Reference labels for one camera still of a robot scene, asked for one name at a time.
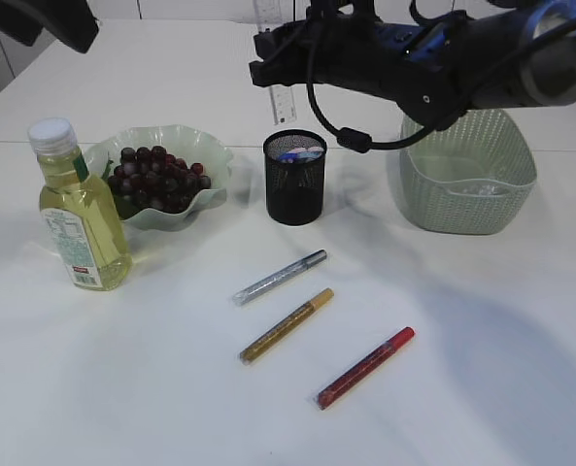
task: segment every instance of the gold glitter pen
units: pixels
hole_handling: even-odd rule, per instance
[[[333,297],[333,294],[333,290],[327,288],[318,296],[307,301],[296,311],[284,318],[240,353],[242,362],[250,364],[258,359],[273,345],[281,341],[289,332],[304,322],[307,317],[326,304],[328,300]]]

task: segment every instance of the red glitter pen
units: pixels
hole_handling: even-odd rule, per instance
[[[317,402],[320,409],[325,410],[328,408],[335,400],[393,356],[396,351],[402,348],[414,336],[415,330],[411,327],[406,327],[366,355],[347,373],[318,394]]]

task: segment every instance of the cooking oil bottle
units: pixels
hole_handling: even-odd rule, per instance
[[[46,179],[39,209],[70,279],[86,289],[117,287],[132,260],[110,188],[88,172],[67,119],[43,119],[28,137]]]

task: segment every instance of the table surface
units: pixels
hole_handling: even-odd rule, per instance
[[[322,217],[286,227],[265,212],[258,146],[276,128],[246,76],[252,31],[105,21],[87,56],[55,44],[0,95],[0,465],[576,465],[576,106],[514,113],[539,183],[497,235],[416,228],[393,201],[397,153],[340,149]],[[322,94],[336,117],[393,136],[393,105]],[[295,96],[298,125],[322,133]],[[135,125],[208,130],[235,154],[226,198],[179,231],[126,230],[125,284],[77,289],[23,142],[48,115],[71,118],[86,143]],[[329,258],[305,276],[229,302],[318,249]],[[238,361],[327,286],[335,297],[307,324]],[[316,408],[320,389],[406,325],[410,345]]]

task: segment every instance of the ruler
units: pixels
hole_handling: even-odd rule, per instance
[[[281,15],[281,0],[253,0],[253,8],[259,32],[272,29],[284,23]],[[294,106],[294,96],[291,92],[291,87],[271,85],[268,91],[275,124],[296,121],[296,107]]]

